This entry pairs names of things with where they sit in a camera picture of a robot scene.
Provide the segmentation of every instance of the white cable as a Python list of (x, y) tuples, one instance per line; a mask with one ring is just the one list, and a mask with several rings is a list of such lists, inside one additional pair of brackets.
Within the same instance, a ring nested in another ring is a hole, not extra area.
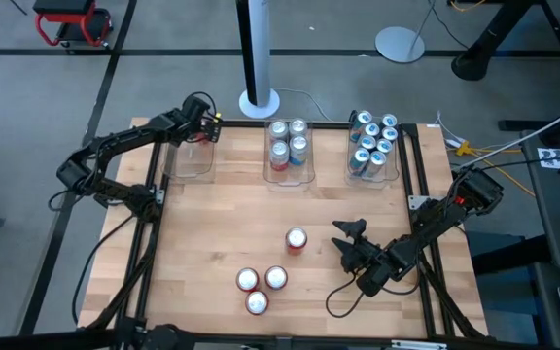
[(331, 120), (328, 115), (326, 115), (326, 112), (323, 111), (323, 108), (321, 108), (321, 106), (319, 105), (319, 103), (317, 103), (317, 101), (315, 101), (315, 98), (312, 97), (312, 95), (306, 91), (302, 91), (302, 90), (297, 90), (297, 89), (292, 89), (292, 88), (285, 88), (285, 87), (274, 87), (274, 89), (277, 89), (278, 91), (288, 91), (288, 92), (297, 92), (297, 93), (303, 93), (306, 96), (308, 96), (310, 98), (310, 100), (315, 104), (315, 106), (317, 106), (317, 109), (319, 110), (319, 113), (321, 113), (321, 115), (323, 116), (323, 118), (327, 119), (330, 122), (333, 122), (333, 120)]
[(493, 156), (493, 155), (495, 155), (495, 154), (497, 154), (497, 153), (499, 153), (499, 152), (501, 152), (501, 151), (504, 151), (504, 150), (506, 150), (506, 149), (508, 149), (508, 148), (511, 148), (511, 147), (513, 147), (513, 146), (515, 146), (515, 145), (517, 145), (517, 144), (523, 142), (523, 141), (526, 141), (526, 140), (530, 139), (531, 137), (533, 137), (533, 136), (535, 136), (535, 135), (537, 135), (537, 134), (540, 134), (540, 133), (542, 133), (542, 132), (544, 132), (544, 131), (550, 129), (551, 127), (557, 125), (558, 123), (560, 123), (560, 117), (559, 117), (558, 119), (556, 119), (555, 121), (551, 122), (550, 124), (548, 124), (548, 125), (542, 127), (541, 129), (539, 129), (539, 130), (537, 130), (537, 131), (535, 131), (535, 132), (533, 132), (533, 133), (530, 133), (530, 134), (528, 134), (528, 135), (526, 135), (526, 136), (524, 136), (524, 137), (522, 137), (522, 138), (520, 138), (520, 139), (517, 139), (517, 140), (515, 140), (515, 141), (511, 141), (511, 142), (509, 142), (508, 144), (506, 144), (505, 146), (501, 147), (500, 149), (498, 149), (498, 150), (496, 150), (496, 151), (494, 151), (494, 152), (490, 152), (489, 154), (487, 154), (487, 155), (485, 155), (485, 156), (481, 156), (481, 157), (478, 157), (478, 158), (476, 158), (476, 159), (474, 159), (474, 160), (471, 160), (471, 161), (469, 161), (469, 162), (467, 162), (467, 163), (465, 163), (465, 164), (462, 164), (462, 165), (456, 167), (455, 169), (463, 168), (463, 167), (466, 167), (466, 166), (471, 166), (471, 165), (475, 164), (475, 163), (478, 162), (478, 161), (482, 161), (482, 160), (484, 160), (484, 159), (486, 159), (486, 158), (490, 158), (491, 156)]

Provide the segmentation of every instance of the gray carpet floor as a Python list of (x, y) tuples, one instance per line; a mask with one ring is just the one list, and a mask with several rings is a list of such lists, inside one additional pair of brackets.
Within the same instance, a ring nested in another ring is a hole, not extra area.
[[(44, 49), (33, 26), (31, 0), (19, 0), (24, 16), (0, 0), (0, 49)], [(124, 0), (99, 0), (116, 30)], [(498, 5), (458, 13), (437, 2), (440, 17), (459, 39), (471, 44)], [(560, 20), (560, 1), (550, 1)], [(423, 0), (273, 0), (274, 49), (373, 49), (377, 32), (391, 25), (415, 28), (428, 10)], [(46, 25), (54, 34), (56, 27)], [(461, 50), (431, 16), (423, 32), (428, 50)], [(126, 49), (238, 49), (234, 4), (219, 0), (138, 1)], [(533, 8), (501, 46), (504, 50), (559, 50), (539, 7)], [(39, 268), (53, 213), (47, 199), (61, 190), (55, 178), (60, 163), (81, 143), (109, 57), (0, 56), (0, 335), (15, 333)], [(274, 56), (275, 87), (309, 91), (334, 120), (353, 109), (394, 113), (405, 123), (431, 123), (438, 111), (455, 134), (474, 146), (500, 144), (517, 137), (501, 132), (500, 119), (552, 120), (560, 114), (560, 58), (495, 58), (480, 82), (458, 79), (451, 58), (424, 57), (399, 65), (381, 57)], [(238, 56), (121, 57), (98, 134), (126, 128), (132, 117), (153, 116), (192, 91), (204, 90), (227, 119), (243, 118), (237, 99), (245, 88)], [(281, 92), (279, 117), (320, 120), (305, 96)], [(497, 156), (494, 162), (521, 159)], [(451, 161), (463, 162), (451, 156)], [(524, 166), (511, 175), (531, 187)], [(506, 198), (486, 218), (470, 219), (468, 230), (532, 237), (543, 233), (535, 200), (494, 175)], [(36, 331), (73, 330), (70, 299), (83, 263), (96, 243), (105, 211), (87, 199), (76, 208), (67, 230)], [(533, 342), (532, 322), (519, 313), (486, 310), (492, 333)]]

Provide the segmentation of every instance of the wooden tabletop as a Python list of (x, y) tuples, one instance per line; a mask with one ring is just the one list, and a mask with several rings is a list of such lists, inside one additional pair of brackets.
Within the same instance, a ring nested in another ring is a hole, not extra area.
[[(445, 195), (451, 175), (440, 129), (419, 125), (418, 130), (430, 194)], [(317, 129), (316, 179), (310, 189), (270, 192), (263, 178), (263, 138), (262, 128), (226, 127), (216, 148), (214, 183), (171, 183), (147, 304), (148, 327), (171, 323), (197, 333), (425, 337), (419, 292), (364, 297), (344, 319), (330, 316), (324, 304), (333, 289), (350, 280), (330, 241), (344, 238), (332, 221), (364, 218), (369, 240), (382, 245), (410, 233), (402, 178), (383, 190), (349, 187), (343, 174), (346, 131)], [(405, 142), (413, 171), (411, 146)], [(123, 155), (117, 181), (143, 183), (151, 149), (146, 146)], [(415, 171), (412, 181), (418, 191)], [(122, 206), (110, 208), (102, 234), (128, 215)], [(99, 249), (80, 325), (94, 320), (121, 286), (134, 222)], [(284, 235), (292, 227), (308, 234), (304, 252), (297, 257), (285, 253)], [(453, 228), (439, 243), (449, 293), (474, 326), (487, 333), (465, 236)], [(287, 269), (289, 283), (278, 292), (263, 288), (269, 308), (262, 316), (252, 316), (244, 307), (246, 294), (235, 286), (235, 275), (245, 266), (263, 275), (276, 264)], [(400, 283), (390, 281), (386, 286), (405, 291), (415, 280), (413, 270)], [(337, 293), (332, 311), (344, 312), (359, 293), (355, 284)], [(432, 291), (438, 333), (443, 333), (437, 300)]]

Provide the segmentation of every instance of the black cable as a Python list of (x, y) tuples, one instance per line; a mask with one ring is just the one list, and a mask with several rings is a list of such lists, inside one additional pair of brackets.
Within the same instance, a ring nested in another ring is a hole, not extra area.
[(444, 21), (443, 21), (442, 19), (440, 19), (439, 15), (438, 15), (438, 12), (436, 11), (436, 7), (434, 7), (434, 15), (436, 15), (437, 21), (438, 21), (440, 24), (442, 24), (442, 26), (444, 27), (444, 29), (446, 29), (446, 32), (448, 33), (448, 35), (449, 35), (451, 38), (453, 38), (453, 40), (455, 40), (455, 41), (457, 42), (457, 44), (463, 46), (465, 49), (468, 49), (468, 48), (469, 48), (466, 44), (462, 43), (459, 39), (457, 39), (457, 38), (455, 37), (455, 35), (453, 35), (453, 33), (451, 33), (451, 30), (448, 29), (448, 25), (446, 25), (446, 23), (444, 23)]
[(488, 170), (488, 169), (493, 169), (495, 167), (529, 164), (529, 163), (534, 163), (534, 162), (551, 161), (551, 160), (560, 160), (560, 157), (552, 157), (552, 158), (544, 158), (544, 159), (531, 159), (531, 160), (523, 160), (523, 161), (513, 161), (513, 162), (509, 162), (509, 163), (502, 163), (502, 164), (495, 164), (495, 165), (492, 165), (492, 166), (486, 166), (484, 168), (481, 168), (481, 170)]
[(103, 245), (103, 243), (105, 243), (105, 241), (108, 240), (109, 237), (114, 235), (114, 233), (116, 233), (119, 229), (123, 228), (123, 226), (126, 225), (126, 223), (128, 223), (131, 219), (133, 219), (133, 214), (131, 214), (128, 218), (124, 219), (123, 222), (114, 227), (114, 229), (105, 234), (105, 236), (101, 238), (98, 243), (96, 243), (94, 248), (92, 248), (92, 251), (89, 253), (86, 264), (84, 265), (84, 269), (82, 270), (82, 275), (79, 276), (79, 281), (77, 282), (77, 287), (75, 288), (75, 293), (73, 294), (73, 302), (71, 303), (71, 312), (73, 314), (73, 321), (75, 321), (75, 325), (79, 323), (79, 318), (77, 317), (77, 296), (79, 295), (79, 290), (82, 288), (82, 282), (84, 281), (84, 276), (86, 276), (89, 262), (92, 260), (92, 257), (94, 256), (98, 248), (100, 248), (100, 246)]
[(412, 289), (410, 289), (409, 291), (403, 291), (403, 292), (397, 292), (397, 291), (391, 291), (386, 287), (381, 288), (382, 291), (390, 293), (391, 295), (395, 295), (395, 296), (409, 296), (410, 294), (416, 292), (416, 290), (418, 289), (418, 285), (420, 284), (420, 274), (418, 276), (416, 276), (416, 283), (414, 284), (414, 287), (412, 287)]
[(344, 288), (346, 288), (347, 286), (349, 286), (350, 284), (354, 283), (354, 281), (356, 280), (357, 275), (354, 273), (354, 277), (351, 279), (351, 281), (345, 283), (344, 285), (336, 288), (335, 290), (333, 290), (328, 297), (326, 297), (326, 310), (328, 310), (328, 313), (330, 314), (330, 316), (334, 317), (334, 318), (343, 318), (346, 317), (347, 315), (349, 315), (355, 308), (356, 306), (358, 306), (358, 303), (360, 302), (360, 300), (362, 299), (362, 297), (365, 295), (364, 293), (360, 293), (360, 296), (356, 299), (356, 302), (354, 302), (354, 304), (349, 308), (349, 310), (347, 310), (347, 312), (345, 312), (342, 315), (336, 315), (334, 313), (332, 313), (330, 311), (330, 298), (336, 294), (337, 292), (340, 292), (341, 290), (343, 290)]
[(84, 199), (84, 197), (82, 195), (80, 195), (79, 197), (77, 197), (75, 199), (75, 201), (73, 202), (73, 204), (67, 206), (67, 207), (59, 207), (56, 208), (53, 206), (53, 201), (58, 198), (59, 196), (65, 194), (65, 193), (71, 193), (72, 190), (64, 190), (64, 191), (60, 191), (54, 195), (51, 196), (51, 198), (49, 198), (49, 201), (47, 202), (47, 207), (49, 207), (49, 210), (54, 211), (54, 212), (60, 212), (60, 211), (64, 211), (64, 210), (68, 210), (71, 209), (72, 207), (75, 206), (75, 204), (79, 203), (80, 200)]

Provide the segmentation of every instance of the wire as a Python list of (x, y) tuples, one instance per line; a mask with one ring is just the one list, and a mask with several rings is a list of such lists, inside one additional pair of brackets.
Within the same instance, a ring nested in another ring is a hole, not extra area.
[(410, 294), (416, 292), (416, 290), (418, 289), (419, 282), (420, 282), (420, 275), (416, 277), (416, 283), (414, 284), (414, 287), (412, 287), (412, 289), (410, 289), (409, 291), (403, 291), (403, 292), (391, 291), (383, 286), (381, 287), (381, 290), (395, 296), (409, 296)]
[(60, 192), (52, 195), (51, 198), (49, 198), (49, 201), (47, 201), (47, 207), (49, 207), (49, 210), (54, 211), (54, 212), (60, 212), (60, 211), (65, 211), (65, 210), (68, 210), (68, 209), (72, 209), (75, 206), (75, 204), (79, 203), (82, 199), (84, 199), (84, 197), (82, 195), (80, 195), (79, 197), (77, 197), (75, 199), (73, 204), (71, 204), (67, 207), (62, 206), (62, 207), (57, 208), (57, 207), (53, 206), (53, 201), (56, 198), (58, 198), (59, 196), (65, 194), (65, 193), (72, 193), (72, 192), (73, 192), (73, 190), (64, 190), (64, 191), (60, 191)]
[(435, 8), (435, 7), (433, 8), (433, 10), (434, 10), (434, 15), (436, 15), (437, 21), (438, 21), (440, 24), (442, 24), (442, 26), (444, 27), (444, 29), (446, 30), (446, 32), (448, 33), (448, 35), (449, 35), (451, 38), (453, 38), (453, 40), (455, 40), (455, 41), (457, 42), (457, 44), (461, 45), (461, 46), (464, 47), (465, 49), (468, 49), (468, 48), (469, 48), (468, 45), (462, 43), (461, 40), (457, 39), (457, 37), (456, 37), (455, 35), (453, 35), (453, 33), (451, 33), (451, 30), (448, 29), (448, 25), (446, 25), (446, 23), (444, 23), (444, 21), (443, 21), (442, 19), (440, 19), (439, 15), (438, 15), (438, 12), (436, 11), (436, 8)]
[(489, 169), (493, 169), (496, 167), (503, 167), (503, 166), (511, 166), (511, 165), (521, 165), (521, 164), (530, 164), (530, 163), (534, 163), (534, 162), (540, 162), (540, 161), (551, 161), (551, 160), (560, 160), (560, 157), (552, 157), (552, 158), (543, 158), (543, 159), (531, 159), (531, 160), (523, 160), (523, 161), (512, 161), (512, 162), (507, 162), (507, 163), (502, 163), (502, 164), (492, 164), (491, 166), (487, 166), (484, 168), (481, 168), (481, 170), (489, 170)]
[(457, 3), (456, 0), (451, 0), (450, 4), (455, 10), (463, 13), (463, 12), (470, 11), (470, 10), (474, 9), (475, 7), (483, 4), (485, 1), (487, 1), (487, 0), (481, 0), (481, 1), (477, 2), (476, 4), (474, 4), (470, 7), (467, 7), (467, 8), (458, 7), (457, 4), (456, 4)]
[(357, 275), (354, 273), (354, 277), (351, 279), (351, 281), (345, 283), (344, 285), (336, 288), (335, 290), (333, 290), (328, 297), (326, 297), (326, 310), (328, 310), (328, 313), (330, 314), (330, 316), (334, 317), (334, 318), (343, 318), (348, 316), (355, 308), (356, 306), (358, 306), (358, 303), (360, 302), (360, 300), (362, 299), (362, 297), (365, 295), (364, 293), (360, 293), (360, 296), (356, 299), (356, 302), (354, 302), (354, 304), (349, 308), (349, 310), (347, 310), (347, 312), (345, 312), (344, 314), (341, 315), (336, 315), (334, 313), (332, 313), (330, 311), (330, 298), (336, 294), (337, 292), (340, 292), (341, 290), (343, 290), (344, 288), (346, 288), (347, 286), (349, 286), (350, 284), (354, 283), (354, 281), (356, 280)]
[[(473, 155), (473, 156), (479, 158), (479, 155), (476, 154), (475, 152), (472, 152), (472, 151), (471, 151), (471, 155)], [(510, 180), (513, 182), (513, 184), (515, 184), (515, 186), (517, 186), (517, 187), (520, 188), (520, 190), (524, 191), (525, 193), (527, 193), (527, 194), (530, 195), (531, 197), (535, 197), (535, 194), (534, 194), (531, 190), (527, 189), (524, 185), (522, 185), (522, 183), (520, 183), (519, 181), (517, 181), (517, 179), (515, 179), (513, 176), (509, 175), (505, 170), (503, 170), (503, 169), (501, 169), (500, 167), (498, 167), (498, 165), (494, 165), (493, 162), (491, 162), (491, 161), (489, 161), (489, 160), (487, 160), (487, 159), (484, 159), (483, 162), (486, 163), (487, 165), (489, 165), (490, 168), (495, 168), (495, 169), (498, 170), (501, 174), (505, 175), (505, 177), (508, 178), (508, 179), (510, 179)]]
[(308, 96), (310, 98), (310, 100), (312, 101), (312, 103), (315, 104), (315, 106), (317, 106), (317, 109), (319, 110), (319, 113), (321, 113), (321, 115), (323, 116), (323, 118), (325, 118), (326, 120), (333, 122), (333, 120), (330, 119), (330, 117), (328, 117), (328, 115), (326, 114), (326, 112), (323, 111), (323, 108), (321, 107), (321, 105), (319, 105), (319, 103), (317, 103), (317, 101), (315, 100), (314, 97), (312, 97), (312, 95), (306, 91), (303, 90), (297, 90), (297, 89), (292, 89), (292, 88), (285, 88), (285, 87), (274, 87), (274, 89), (277, 89), (278, 91), (287, 91), (287, 92), (296, 92), (296, 93), (303, 93), (306, 96)]
[(509, 149), (509, 148), (511, 148), (511, 147), (513, 147), (513, 146), (515, 146), (515, 145), (517, 145), (517, 144), (523, 142), (523, 141), (526, 141), (526, 140), (530, 139), (531, 137), (533, 137), (533, 136), (535, 136), (535, 135), (538, 135), (538, 134), (540, 134), (540, 133), (542, 133), (542, 132), (548, 130), (549, 128), (551, 128), (551, 127), (557, 125), (558, 123), (560, 123), (560, 117), (557, 118), (556, 120), (554, 120), (553, 122), (549, 123), (548, 125), (542, 127), (541, 129), (537, 130), (537, 131), (534, 131), (534, 132), (532, 132), (532, 133), (530, 133), (530, 134), (528, 134), (528, 135), (526, 135), (526, 136), (524, 136), (524, 137), (522, 137), (522, 138), (520, 138), (520, 139), (517, 139), (517, 140), (515, 140), (515, 141), (509, 142), (508, 144), (506, 144), (505, 146), (501, 147), (500, 149), (498, 149), (498, 150), (496, 150), (496, 151), (494, 151), (494, 152), (490, 152), (490, 153), (487, 154), (487, 155), (478, 157), (477, 159), (474, 159), (474, 160), (471, 160), (471, 161), (469, 161), (469, 162), (467, 162), (467, 163), (465, 163), (465, 164), (462, 164), (461, 167), (470, 166), (470, 165), (475, 164), (475, 163), (478, 162), (478, 161), (484, 160), (484, 159), (486, 159), (486, 158), (490, 158), (491, 156), (493, 156), (493, 155), (495, 155), (495, 154), (497, 154), (497, 153), (499, 153), (499, 152), (501, 152), (501, 151), (504, 151), (504, 150), (506, 150), (506, 149)]
[(75, 325), (79, 323), (79, 318), (77, 317), (77, 296), (79, 295), (79, 290), (82, 288), (82, 282), (84, 281), (84, 276), (86, 276), (86, 271), (88, 270), (89, 262), (92, 260), (92, 257), (94, 256), (98, 248), (100, 248), (100, 246), (103, 245), (103, 243), (105, 243), (105, 241), (108, 240), (109, 237), (114, 235), (114, 233), (116, 233), (119, 229), (123, 228), (123, 226), (126, 225), (126, 223), (128, 223), (131, 219), (133, 219), (133, 214), (131, 214), (128, 218), (124, 219), (123, 222), (119, 223), (116, 227), (114, 227), (114, 229), (112, 229), (107, 234), (105, 234), (105, 236), (101, 238), (101, 240), (99, 240), (98, 243), (96, 243), (94, 248), (92, 248), (92, 251), (89, 253), (89, 256), (87, 257), (86, 260), (86, 264), (84, 265), (84, 269), (82, 270), (82, 275), (79, 276), (77, 287), (75, 287), (75, 293), (73, 294), (73, 302), (71, 303), (71, 312), (73, 314), (73, 321), (75, 321)]

